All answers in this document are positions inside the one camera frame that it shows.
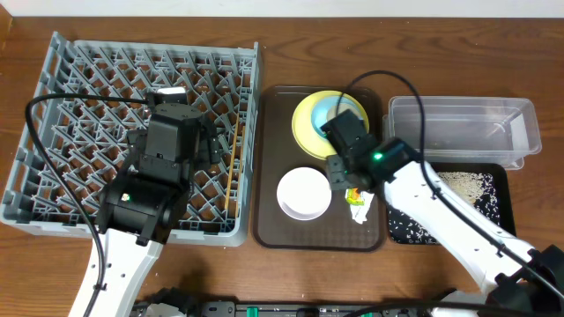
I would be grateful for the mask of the yellow green snack wrapper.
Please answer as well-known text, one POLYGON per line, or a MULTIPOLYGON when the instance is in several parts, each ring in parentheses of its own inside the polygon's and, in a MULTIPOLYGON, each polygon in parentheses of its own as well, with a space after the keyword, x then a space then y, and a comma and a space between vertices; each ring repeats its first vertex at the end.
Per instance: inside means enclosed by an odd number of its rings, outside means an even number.
POLYGON ((357 188, 348 188, 345 191, 345 200, 354 206, 363 206, 365 200, 362 197, 362 193, 357 188))

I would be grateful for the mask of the white napkin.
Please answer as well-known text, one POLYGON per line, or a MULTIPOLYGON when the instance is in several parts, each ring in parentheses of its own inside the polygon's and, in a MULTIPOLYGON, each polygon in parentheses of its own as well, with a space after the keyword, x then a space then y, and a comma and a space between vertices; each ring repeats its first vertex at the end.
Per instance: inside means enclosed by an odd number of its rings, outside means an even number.
POLYGON ((367 191, 359 192, 359 197, 350 205, 352 219, 359 225, 367 222, 367 214, 375 195, 367 191))

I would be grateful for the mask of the white bowl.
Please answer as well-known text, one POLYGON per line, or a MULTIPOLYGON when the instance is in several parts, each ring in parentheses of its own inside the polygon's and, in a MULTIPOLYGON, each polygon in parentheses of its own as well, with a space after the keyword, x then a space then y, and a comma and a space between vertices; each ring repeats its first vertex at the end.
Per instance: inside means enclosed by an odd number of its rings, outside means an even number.
POLYGON ((295 220, 310 221, 320 217, 332 199, 326 176, 311 167, 298 167, 287 172, 277 186, 280 209, 295 220))

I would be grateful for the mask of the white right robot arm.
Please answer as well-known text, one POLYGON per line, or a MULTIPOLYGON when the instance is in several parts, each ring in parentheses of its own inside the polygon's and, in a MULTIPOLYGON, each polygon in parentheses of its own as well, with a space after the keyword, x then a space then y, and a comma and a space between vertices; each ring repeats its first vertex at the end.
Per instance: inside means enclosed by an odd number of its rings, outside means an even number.
POLYGON ((467 270, 483 300, 464 297, 431 308, 482 314, 563 314, 563 252, 538 251, 483 216, 457 195, 424 160, 423 152, 399 138, 383 143, 345 110, 322 130, 344 165, 346 179, 366 191, 380 189, 386 203, 424 227, 467 270))

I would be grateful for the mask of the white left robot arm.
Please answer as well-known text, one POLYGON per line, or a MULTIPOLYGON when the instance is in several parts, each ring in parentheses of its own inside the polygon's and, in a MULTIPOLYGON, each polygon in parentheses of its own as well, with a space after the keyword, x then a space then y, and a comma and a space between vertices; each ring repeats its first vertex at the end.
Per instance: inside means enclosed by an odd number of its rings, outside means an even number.
POLYGON ((100 192, 96 224, 102 249, 91 252, 72 316, 130 313, 187 211, 195 171, 220 160, 216 127, 197 107, 162 103, 150 110, 147 129, 128 132, 128 155, 100 192))

